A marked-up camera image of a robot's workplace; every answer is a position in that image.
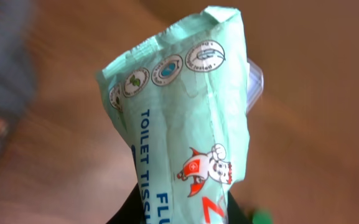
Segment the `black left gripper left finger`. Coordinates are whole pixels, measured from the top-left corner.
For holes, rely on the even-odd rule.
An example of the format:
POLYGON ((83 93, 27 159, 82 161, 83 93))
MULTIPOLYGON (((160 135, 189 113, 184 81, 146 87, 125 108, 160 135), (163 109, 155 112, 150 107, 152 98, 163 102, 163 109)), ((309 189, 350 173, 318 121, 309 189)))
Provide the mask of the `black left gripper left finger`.
POLYGON ((145 224, 138 184, 135 185, 121 208, 106 224, 145 224))

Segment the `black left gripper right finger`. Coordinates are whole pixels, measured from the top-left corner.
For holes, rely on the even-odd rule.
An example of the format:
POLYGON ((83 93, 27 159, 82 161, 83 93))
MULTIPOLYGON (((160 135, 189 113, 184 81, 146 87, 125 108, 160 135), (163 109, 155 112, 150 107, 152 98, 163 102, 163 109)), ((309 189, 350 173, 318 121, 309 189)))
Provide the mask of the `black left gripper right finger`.
POLYGON ((230 192, 228 192, 227 211, 228 224, 252 224, 251 220, 244 214, 230 192))

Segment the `green lid jar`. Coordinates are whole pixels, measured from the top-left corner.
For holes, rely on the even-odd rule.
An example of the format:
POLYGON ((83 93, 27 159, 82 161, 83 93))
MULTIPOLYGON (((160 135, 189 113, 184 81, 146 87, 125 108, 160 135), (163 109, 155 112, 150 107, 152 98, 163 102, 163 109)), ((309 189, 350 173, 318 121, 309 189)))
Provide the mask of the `green lid jar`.
POLYGON ((272 215, 265 210, 254 210, 252 213, 253 224, 273 224, 272 215))

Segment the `green toilet tissue pack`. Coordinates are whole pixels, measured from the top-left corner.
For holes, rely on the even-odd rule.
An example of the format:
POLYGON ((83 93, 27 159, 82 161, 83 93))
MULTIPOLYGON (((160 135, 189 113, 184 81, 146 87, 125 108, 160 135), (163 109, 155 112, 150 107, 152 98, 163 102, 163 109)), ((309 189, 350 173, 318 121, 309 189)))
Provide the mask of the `green toilet tissue pack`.
POLYGON ((249 64, 241 12, 209 6, 98 72, 103 106, 130 147, 145 223, 228 223, 244 179, 249 64))

